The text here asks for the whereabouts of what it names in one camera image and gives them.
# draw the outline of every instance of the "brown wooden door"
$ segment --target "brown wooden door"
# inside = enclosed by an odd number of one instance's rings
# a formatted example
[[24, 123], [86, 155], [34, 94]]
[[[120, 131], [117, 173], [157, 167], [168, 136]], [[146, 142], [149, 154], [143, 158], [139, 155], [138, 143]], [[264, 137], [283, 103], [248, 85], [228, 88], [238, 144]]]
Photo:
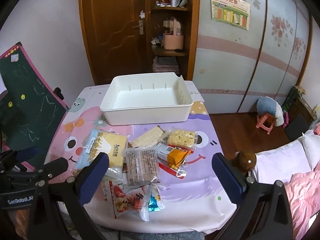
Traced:
[[110, 84], [115, 76], [145, 72], [145, 19], [143, 34], [137, 27], [145, 0], [80, 0], [80, 6], [95, 83]]

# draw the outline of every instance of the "screw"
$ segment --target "screw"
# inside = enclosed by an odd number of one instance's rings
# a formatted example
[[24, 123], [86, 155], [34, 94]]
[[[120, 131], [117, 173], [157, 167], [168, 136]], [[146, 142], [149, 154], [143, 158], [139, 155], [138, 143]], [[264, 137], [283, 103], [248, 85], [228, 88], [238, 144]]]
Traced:
[[282, 187], [282, 186], [283, 186], [283, 183], [282, 183], [282, 181], [277, 180], [277, 181], [276, 181], [276, 185], [277, 185], [278, 187]]
[[67, 182], [68, 182], [68, 183], [72, 183], [72, 182], [74, 182], [75, 180], [76, 180], [76, 178], [75, 178], [74, 176], [70, 176], [70, 177], [67, 178]]
[[41, 181], [39, 181], [38, 186], [42, 187], [42, 186], [44, 186], [44, 184], [45, 184], [44, 180], [41, 180]]
[[247, 177], [247, 182], [249, 182], [249, 183], [254, 183], [254, 178], [253, 177]]

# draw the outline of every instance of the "wooden floor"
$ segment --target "wooden floor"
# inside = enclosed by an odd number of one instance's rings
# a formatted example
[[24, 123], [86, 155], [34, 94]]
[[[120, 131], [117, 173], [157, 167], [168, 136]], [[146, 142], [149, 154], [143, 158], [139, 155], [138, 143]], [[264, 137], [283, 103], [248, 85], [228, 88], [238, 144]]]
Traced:
[[[257, 113], [211, 114], [211, 121], [217, 132], [224, 156], [233, 159], [235, 152], [251, 149], [255, 153], [278, 148], [289, 143], [284, 129], [274, 127], [270, 134], [262, 128], [256, 128]], [[218, 231], [207, 235], [213, 240]]]

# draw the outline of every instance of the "table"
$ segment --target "table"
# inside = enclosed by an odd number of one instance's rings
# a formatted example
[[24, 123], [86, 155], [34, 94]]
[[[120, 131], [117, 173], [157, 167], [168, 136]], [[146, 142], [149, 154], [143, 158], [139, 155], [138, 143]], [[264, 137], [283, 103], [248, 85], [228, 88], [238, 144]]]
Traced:
[[[90, 203], [84, 207], [92, 220], [102, 226], [142, 233], [177, 233], [203, 231], [207, 234], [221, 229], [236, 209], [223, 190], [211, 167], [213, 154], [222, 152], [217, 134], [205, 109], [203, 98], [192, 81], [186, 81], [194, 104], [185, 122], [159, 124], [165, 130], [171, 126], [197, 131], [197, 149], [186, 158], [188, 167], [184, 179], [160, 169], [160, 179], [166, 189], [160, 191], [165, 209], [150, 212], [144, 222], [131, 213], [114, 219], [110, 202], [105, 202], [99, 187]], [[50, 146], [46, 163], [59, 157], [69, 162], [68, 171], [51, 182], [64, 181], [82, 152], [91, 129], [101, 129], [126, 135], [128, 141], [139, 137], [156, 124], [110, 126], [100, 111], [100, 103], [109, 85], [85, 88], [60, 124]], [[67, 210], [60, 203], [63, 212]]]

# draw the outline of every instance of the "poster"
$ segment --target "poster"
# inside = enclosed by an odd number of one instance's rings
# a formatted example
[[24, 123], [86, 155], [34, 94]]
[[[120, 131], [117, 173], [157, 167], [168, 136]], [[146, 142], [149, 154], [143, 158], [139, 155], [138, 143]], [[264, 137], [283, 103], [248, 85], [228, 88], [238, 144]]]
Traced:
[[242, 0], [211, 0], [212, 19], [249, 30], [250, 4]]

